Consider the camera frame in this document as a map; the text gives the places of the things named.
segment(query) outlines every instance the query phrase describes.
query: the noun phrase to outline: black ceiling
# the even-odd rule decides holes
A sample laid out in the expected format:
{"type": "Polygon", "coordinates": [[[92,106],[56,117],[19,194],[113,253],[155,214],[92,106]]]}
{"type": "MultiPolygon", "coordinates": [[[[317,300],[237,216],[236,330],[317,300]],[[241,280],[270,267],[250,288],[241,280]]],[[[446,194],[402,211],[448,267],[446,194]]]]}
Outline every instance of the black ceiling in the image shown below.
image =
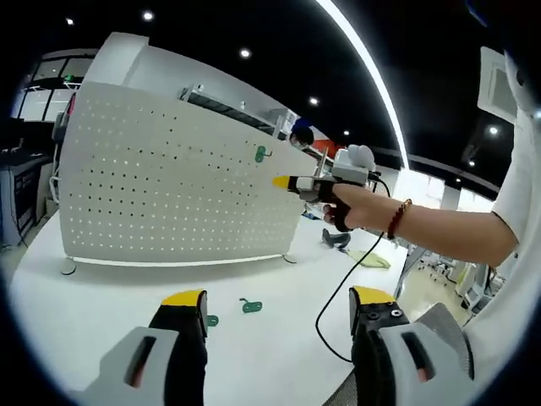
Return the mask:
{"type": "MultiPolygon", "coordinates": [[[[408,154],[441,162],[501,185],[510,162],[512,126],[477,108],[479,48],[499,44],[462,0],[335,0],[373,56],[391,94],[408,154]],[[498,125],[497,137],[486,135],[498,125]],[[476,165],[469,167],[473,153],[476,165]]],[[[397,150],[383,102],[342,32],[315,0],[184,0],[84,3],[65,9],[41,39],[45,51],[99,47],[111,31],[208,63],[308,118],[341,143],[397,150]],[[155,19],[145,23],[144,10],[155,19]],[[75,26],[67,27],[71,16],[75,26]],[[238,56],[241,47],[253,57],[238,56]],[[311,107],[310,96],[320,105],[311,107]],[[344,129],[350,131],[345,137],[344,129]]],[[[394,155],[376,161],[400,167],[394,155]]],[[[458,187],[456,175],[426,163],[414,169],[458,187]]],[[[463,179],[460,186],[494,197],[463,179]]]]}

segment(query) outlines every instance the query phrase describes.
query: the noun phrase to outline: human arm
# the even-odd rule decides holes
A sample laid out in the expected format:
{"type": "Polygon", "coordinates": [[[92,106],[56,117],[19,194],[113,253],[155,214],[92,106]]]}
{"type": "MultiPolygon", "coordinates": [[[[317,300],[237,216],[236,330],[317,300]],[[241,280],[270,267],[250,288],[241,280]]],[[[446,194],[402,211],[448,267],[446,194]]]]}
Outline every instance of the human arm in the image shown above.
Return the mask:
{"type": "MultiPolygon", "coordinates": [[[[383,195],[350,184],[337,184],[335,195],[351,207],[346,217],[349,228],[387,231],[402,204],[383,195]]],[[[325,220],[333,221],[332,209],[325,220]]],[[[498,266],[516,247],[517,239],[494,213],[469,213],[410,206],[395,232],[410,243],[444,256],[498,266]]]]}

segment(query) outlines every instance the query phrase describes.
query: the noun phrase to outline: white pegboard partition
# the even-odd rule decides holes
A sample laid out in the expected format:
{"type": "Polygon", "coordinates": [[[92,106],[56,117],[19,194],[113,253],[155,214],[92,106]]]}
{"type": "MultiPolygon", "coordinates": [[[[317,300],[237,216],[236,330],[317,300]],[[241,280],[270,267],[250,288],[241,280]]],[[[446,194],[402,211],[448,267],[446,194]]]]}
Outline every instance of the white pegboard partition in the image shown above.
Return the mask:
{"type": "Polygon", "coordinates": [[[315,164],[202,107],[86,83],[60,167],[66,255],[191,262],[286,253],[303,203],[271,181],[311,175],[315,164]],[[257,162],[261,146],[272,155],[257,162]]]}

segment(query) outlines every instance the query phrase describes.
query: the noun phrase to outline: white floor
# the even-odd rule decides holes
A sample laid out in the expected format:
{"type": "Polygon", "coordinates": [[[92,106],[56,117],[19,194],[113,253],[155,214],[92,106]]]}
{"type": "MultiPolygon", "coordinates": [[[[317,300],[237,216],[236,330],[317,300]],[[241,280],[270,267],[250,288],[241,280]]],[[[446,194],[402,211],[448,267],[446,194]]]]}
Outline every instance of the white floor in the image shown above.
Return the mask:
{"type": "MultiPolygon", "coordinates": [[[[37,226],[28,232],[25,237],[25,242],[28,245],[31,244],[46,221],[45,218],[42,219],[37,226]]],[[[0,265],[6,284],[11,283],[14,272],[25,252],[26,247],[21,244],[19,247],[6,248],[0,253],[0,265]]],[[[417,320],[426,310],[438,302],[447,307],[460,326],[463,326],[469,319],[470,315],[460,306],[462,299],[455,293],[454,283],[441,277],[434,281],[430,277],[430,269],[413,269],[407,276],[402,294],[398,299],[398,304],[409,320],[417,320]]]]}

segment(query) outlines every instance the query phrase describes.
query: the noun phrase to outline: white table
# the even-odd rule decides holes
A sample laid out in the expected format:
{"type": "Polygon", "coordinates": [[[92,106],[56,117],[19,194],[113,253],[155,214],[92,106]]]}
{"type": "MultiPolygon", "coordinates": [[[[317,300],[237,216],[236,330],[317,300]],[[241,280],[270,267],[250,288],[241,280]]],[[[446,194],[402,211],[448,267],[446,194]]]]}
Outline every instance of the white table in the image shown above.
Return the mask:
{"type": "MultiPolygon", "coordinates": [[[[82,390],[98,375],[101,356],[135,326],[148,326],[160,302],[192,288],[208,291],[209,314],[220,323],[207,339],[205,403],[317,405],[343,382],[352,365],[316,335],[321,307],[353,265],[320,242],[323,222],[302,218],[290,257],[214,266],[138,268],[78,264],[71,276],[58,214],[40,231],[14,274],[10,295],[23,333],[46,371],[63,389],[82,390]],[[263,302],[244,314],[239,298],[263,302]]],[[[376,237],[352,233],[352,250],[376,237]]],[[[393,294],[406,249],[382,240],[375,252],[391,268],[359,267],[321,320],[333,348],[349,357],[347,290],[353,285],[393,294]]]]}

